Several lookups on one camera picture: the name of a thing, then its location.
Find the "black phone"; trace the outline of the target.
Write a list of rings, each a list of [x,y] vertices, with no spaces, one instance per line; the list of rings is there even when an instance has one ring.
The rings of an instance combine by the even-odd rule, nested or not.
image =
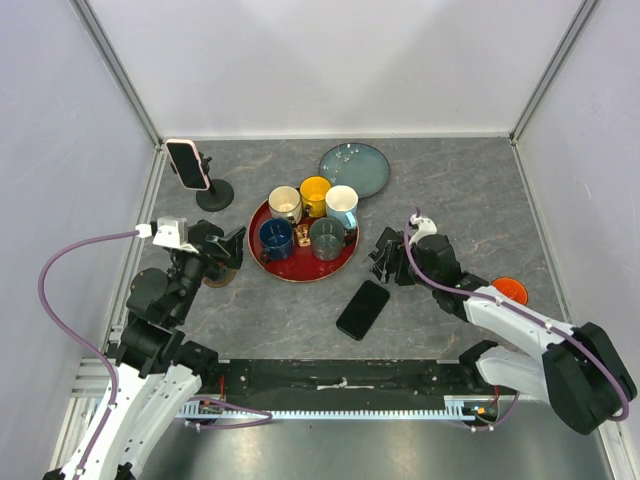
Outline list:
[[[366,280],[338,317],[336,327],[353,340],[363,340],[389,299],[387,289]]]

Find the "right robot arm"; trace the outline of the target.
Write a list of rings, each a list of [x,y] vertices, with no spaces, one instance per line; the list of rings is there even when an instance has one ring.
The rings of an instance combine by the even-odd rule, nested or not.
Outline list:
[[[508,298],[462,270],[445,235],[427,235],[407,245],[401,232],[386,228],[369,256],[381,282],[426,287],[444,312],[515,346],[510,351],[482,341],[461,355],[457,377],[465,391],[510,388],[549,404],[583,435],[606,421],[628,418],[637,388],[600,326],[556,321]]]

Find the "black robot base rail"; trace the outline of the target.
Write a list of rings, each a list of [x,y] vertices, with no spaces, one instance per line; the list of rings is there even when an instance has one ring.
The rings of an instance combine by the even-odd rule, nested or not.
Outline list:
[[[512,392],[457,362],[373,359],[220,361],[201,391],[271,411],[436,410],[447,397],[491,401]]]

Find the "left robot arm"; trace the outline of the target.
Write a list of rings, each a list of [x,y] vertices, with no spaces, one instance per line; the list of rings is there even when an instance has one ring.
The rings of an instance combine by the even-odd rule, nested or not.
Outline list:
[[[206,220],[187,225],[171,216],[129,231],[166,250],[171,267],[149,268],[132,280],[115,358],[98,356],[109,375],[103,399],[71,458],[45,478],[138,478],[183,405],[216,388],[217,353],[186,340],[178,328],[202,285],[231,282],[246,233],[245,227],[224,232]]]

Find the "black folding phone stand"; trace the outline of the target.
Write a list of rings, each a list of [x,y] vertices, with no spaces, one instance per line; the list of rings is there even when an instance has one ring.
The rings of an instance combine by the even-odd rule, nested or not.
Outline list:
[[[402,237],[391,227],[386,227],[376,242],[376,249],[369,254],[373,260],[371,272],[381,283],[387,283],[398,269],[399,246]]]

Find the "orange mug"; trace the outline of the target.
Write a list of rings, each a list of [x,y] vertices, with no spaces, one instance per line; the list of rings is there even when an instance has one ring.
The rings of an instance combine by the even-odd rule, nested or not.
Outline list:
[[[528,291],[518,280],[511,277],[499,277],[494,279],[491,285],[509,299],[522,305],[528,304]]]

